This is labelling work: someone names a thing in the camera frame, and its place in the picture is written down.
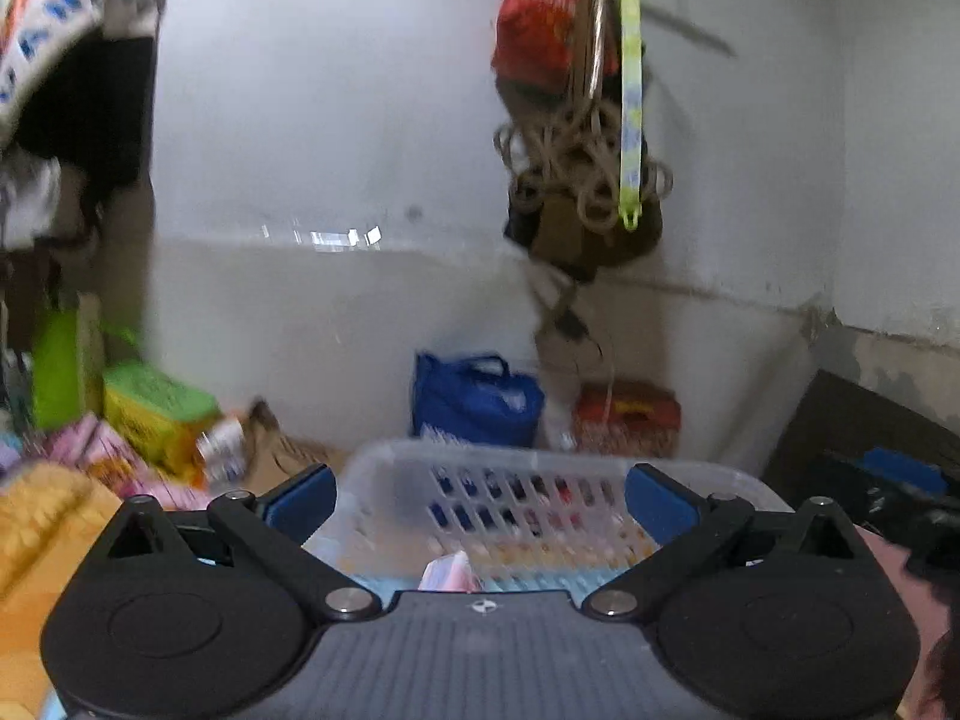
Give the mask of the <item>green yellow lidded box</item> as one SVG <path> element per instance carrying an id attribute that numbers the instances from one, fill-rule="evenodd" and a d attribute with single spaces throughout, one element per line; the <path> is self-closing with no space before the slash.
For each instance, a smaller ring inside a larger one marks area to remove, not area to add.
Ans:
<path id="1" fill-rule="evenodd" d="M 103 374 L 104 417 L 146 465 L 190 486 L 202 486 L 197 439 L 220 419 L 217 399 L 140 361 Z"/>

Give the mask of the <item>red patterned box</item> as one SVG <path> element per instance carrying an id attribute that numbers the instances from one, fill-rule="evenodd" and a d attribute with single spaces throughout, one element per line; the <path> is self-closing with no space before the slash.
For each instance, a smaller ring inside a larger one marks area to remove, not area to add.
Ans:
<path id="1" fill-rule="evenodd" d="M 590 455 L 672 458 L 680 429 L 675 395 L 644 380 L 585 383 L 571 417 L 574 449 Z"/>

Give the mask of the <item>red hanging bag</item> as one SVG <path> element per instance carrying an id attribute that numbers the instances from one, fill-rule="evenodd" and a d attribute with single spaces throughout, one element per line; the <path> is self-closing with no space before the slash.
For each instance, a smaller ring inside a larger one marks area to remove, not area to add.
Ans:
<path id="1" fill-rule="evenodd" d="M 563 94 L 578 0 L 501 0 L 491 68 L 508 82 Z"/>

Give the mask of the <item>blue shopping bag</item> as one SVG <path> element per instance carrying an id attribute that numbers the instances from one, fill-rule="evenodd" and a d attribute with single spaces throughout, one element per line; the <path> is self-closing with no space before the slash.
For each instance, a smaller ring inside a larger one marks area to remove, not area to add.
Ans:
<path id="1" fill-rule="evenodd" d="M 500 355 L 441 359 L 421 351 L 413 369 L 410 436 L 444 444 L 534 447 L 545 394 Z"/>

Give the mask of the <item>green paper bag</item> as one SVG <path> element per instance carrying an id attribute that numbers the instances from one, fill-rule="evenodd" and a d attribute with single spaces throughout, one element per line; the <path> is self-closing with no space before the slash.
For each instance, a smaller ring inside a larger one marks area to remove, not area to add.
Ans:
<path id="1" fill-rule="evenodd" d="M 98 296 L 82 293 L 73 307 L 49 307 L 32 344 L 32 421 L 55 431 L 103 412 L 104 341 Z"/>

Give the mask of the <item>orange floral blanket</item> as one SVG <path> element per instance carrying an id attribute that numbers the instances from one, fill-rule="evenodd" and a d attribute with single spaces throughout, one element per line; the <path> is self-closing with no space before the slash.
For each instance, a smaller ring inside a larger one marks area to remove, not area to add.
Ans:
<path id="1" fill-rule="evenodd" d="M 2 488 L 2 715 L 36 718 L 50 688 L 39 642 L 52 606 L 119 509 L 83 473 L 34 463 Z"/>

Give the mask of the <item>white black hanging jacket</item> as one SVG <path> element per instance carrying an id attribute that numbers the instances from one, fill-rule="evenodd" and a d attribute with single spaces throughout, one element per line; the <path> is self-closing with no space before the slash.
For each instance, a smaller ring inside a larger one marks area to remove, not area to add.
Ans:
<path id="1" fill-rule="evenodd" d="M 2 249 L 75 245 L 145 162 L 164 0 L 26 0 L 2 52 Z"/>

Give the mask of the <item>clear plastic basket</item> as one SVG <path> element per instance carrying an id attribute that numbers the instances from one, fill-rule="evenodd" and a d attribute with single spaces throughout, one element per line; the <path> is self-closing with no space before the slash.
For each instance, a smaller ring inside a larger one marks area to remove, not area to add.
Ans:
<path id="1" fill-rule="evenodd" d="M 331 518 L 306 548 L 389 600 L 466 551 L 485 592 L 566 590 L 574 600 L 659 546 L 626 510 L 633 460 L 391 440 L 337 478 Z"/>

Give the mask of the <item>dark wooden headboard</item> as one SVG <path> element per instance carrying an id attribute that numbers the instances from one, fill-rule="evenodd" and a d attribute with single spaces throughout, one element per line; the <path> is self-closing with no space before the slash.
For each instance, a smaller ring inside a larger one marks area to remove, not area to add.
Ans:
<path id="1" fill-rule="evenodd" d="M 869 450 L 901 452 L 958 479 L 958 434 L 906 406 L 820 369 L 766 462 L 761 481 L 797 507 L 825 494 L 828 457 L 854 460 Z"/>

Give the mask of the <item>pink tissue pack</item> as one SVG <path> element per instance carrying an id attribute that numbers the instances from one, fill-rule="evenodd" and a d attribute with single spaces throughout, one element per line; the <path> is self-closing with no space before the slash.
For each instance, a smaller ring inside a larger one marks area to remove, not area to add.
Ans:
<path id="1" fill-rule="evenodd" d="M 418 582 L 420 592 L 475 593 L 480 580 L 473 572 L 466 551 L 444 554 L 425 567 Z"/>

